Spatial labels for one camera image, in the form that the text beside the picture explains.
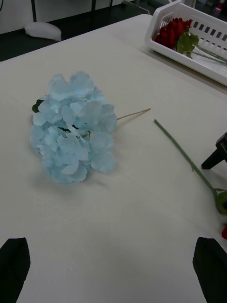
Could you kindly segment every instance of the flower stem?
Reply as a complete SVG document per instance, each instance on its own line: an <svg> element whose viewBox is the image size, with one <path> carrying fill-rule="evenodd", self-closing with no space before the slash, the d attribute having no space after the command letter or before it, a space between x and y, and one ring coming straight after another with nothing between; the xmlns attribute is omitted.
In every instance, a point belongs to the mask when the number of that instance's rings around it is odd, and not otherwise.
<svg viewBox="0 0 227 303"><path fill-rule="evenodd" d="M216 191L227 191L226 189L222 189L222 188L214 188L214 190L216 190Z"/></svg>
<svg viewBox="0 0 227 303"><path fill-rule="evenodd" d="M226 60L225 58L223 58L222 56L219 56L219 55L217 55L216 53L213 53L213 52L211 52L211 51L208 51L208 50L206 50L205 48L203 48L203 47L201 47L201 46L199 46L199 45L196 45L196 47L197 47L199 50L201 50L202 52L205 52L205 53L207 53L207 54L209 54L209 55L211 55L211 56L213 56L213 57L216 57L217 59L220 59L220 60L224 61L225 63L227 63L227 60Z"/></svg>
<svg viewBox="0 0 227 303"><path fill-rule="evenodd" d="M213 60L213 61L216 61L224 66L227 66L227 63L224 62L224 61L221 61L220 59L217 59L217 58L211 58L211 57L208 57L206 55L203 55L201 53L197 53L197 52L192 52L193 54L197 55L197 56L201 56L201 57L204 57L204 58L207 58L207 59L210 59L210 60Z"/></svg>
<svg viewBox="0 0 227 303"><path fill-rule="evenodd" d="M205 176L201 173L201 171L198 169L198 167L195 165L195 163L189 158L189 156L186 154L186 152L182 149L182 147L178 144L178 142L171 136L171 134L157 121L155 120L155 124L167 135L167 137L173 142L173 144L178 148L178 150L181 152L181 154L186 158L186 160L190 163L192 169L197 172L197 174L200 176L200 178L203 180L203 182L209 187L209 189L212 191L212 194L214 197L216 197L217 192L213 188L213 186L209 183L209 181L205 178Z"/></svg>
<svg viewBox="0 0 227 303"><path fill-rule="evenodd" d="M120 117L120 118L117 118L117 120L120 120L120 119L123 119L123 118L126 118L126 117L129 117L129 116L132 116L132 115L136 115L136 114L142 114L142 113L146 113L150 110L150 108L147 108L147 109L144 109L140 112L136 112L136 113L133 113L133 114L129 114L129 115L125 115L123 117Z"/></svg>

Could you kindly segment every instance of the white basket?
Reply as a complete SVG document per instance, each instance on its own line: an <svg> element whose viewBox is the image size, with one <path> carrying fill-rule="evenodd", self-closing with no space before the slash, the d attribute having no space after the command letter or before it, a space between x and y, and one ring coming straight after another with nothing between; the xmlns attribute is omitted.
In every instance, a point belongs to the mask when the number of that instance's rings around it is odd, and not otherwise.
<svg viewBox="0 0 227 303"><path fill-rule="evenodd" d="M190 32L199 37L199 46L227 59L227 23L182 4L177 0L158 8L151 20L145 43L153 50L172 58L227 86L227 67L195 56L193 59L155 42L161 27L173 18L192 20Z"/></svg>

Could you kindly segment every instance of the white pillow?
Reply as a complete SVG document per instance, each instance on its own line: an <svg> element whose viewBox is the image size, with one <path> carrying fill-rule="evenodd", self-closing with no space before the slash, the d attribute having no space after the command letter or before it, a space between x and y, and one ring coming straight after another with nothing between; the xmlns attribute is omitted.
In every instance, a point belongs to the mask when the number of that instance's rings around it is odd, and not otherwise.
<svg viewBox="0 0 227 303"><path fill-rule="evenodd" d="M30 35L32 37L61 41L61 31L53 24L44 22L29 23L25 26L25 31L27 35Z"/></svg>

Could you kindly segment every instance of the red flower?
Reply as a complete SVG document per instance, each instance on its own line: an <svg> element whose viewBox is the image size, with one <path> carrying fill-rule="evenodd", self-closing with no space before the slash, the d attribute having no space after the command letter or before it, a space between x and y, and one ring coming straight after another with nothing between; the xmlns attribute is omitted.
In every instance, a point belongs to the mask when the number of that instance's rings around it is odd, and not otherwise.
<svg viewBox="0 0 227 303"><path fill-rule="evenodd" d="M166 27L162 27L157 35L155 42L171 49L175 48L179 36L183 34L187 27L191 26L192 21L183 21L182 18L175 18Z"/></svg>

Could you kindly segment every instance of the white table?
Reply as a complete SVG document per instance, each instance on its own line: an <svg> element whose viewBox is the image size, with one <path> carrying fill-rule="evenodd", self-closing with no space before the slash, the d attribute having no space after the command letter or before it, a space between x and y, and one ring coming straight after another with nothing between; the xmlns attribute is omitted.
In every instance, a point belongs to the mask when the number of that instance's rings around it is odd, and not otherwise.
<svg viewBox="0 0 227 303"><path fill-rule="evenodd" d="M227 130L226 88L143 46L146 15L0 64L0 244L26 237L18 303L205 302L192 266L199 236L221 238L213 197L158 119L201 163ZM119 122L118 166L61 186L29 145L31 107L62 72L91 74ZM205 174L227 187L221 163Z"/></svg>

